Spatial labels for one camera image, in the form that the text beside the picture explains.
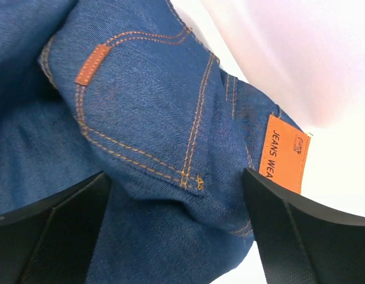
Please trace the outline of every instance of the jeans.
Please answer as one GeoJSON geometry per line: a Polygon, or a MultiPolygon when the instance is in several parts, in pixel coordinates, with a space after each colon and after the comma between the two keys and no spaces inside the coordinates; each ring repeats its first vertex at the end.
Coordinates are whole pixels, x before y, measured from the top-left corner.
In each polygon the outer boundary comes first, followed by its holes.
{"type": "Polygon", "coordinates": [[[235,268],[254,240],[241,174],[259,168],[270,114],[298,127],[169,0],[0,0],[0,214],[107,172],[88,284],[235,268]],[[111,49],[76,84],[98,44],[111,49]]]}

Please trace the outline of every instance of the white surface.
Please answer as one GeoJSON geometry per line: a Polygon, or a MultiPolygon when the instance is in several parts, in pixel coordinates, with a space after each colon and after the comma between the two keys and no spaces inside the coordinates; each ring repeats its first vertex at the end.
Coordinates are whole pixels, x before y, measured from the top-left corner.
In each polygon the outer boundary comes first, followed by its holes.
{"type": "MultiPolygon", "coordinates": [[[[172,2],[225,71],[314,134],[302,194],[365,216],[365,1],[172,2]]],[[[256,246],[225,283],[266,284],[256,246]]]]}

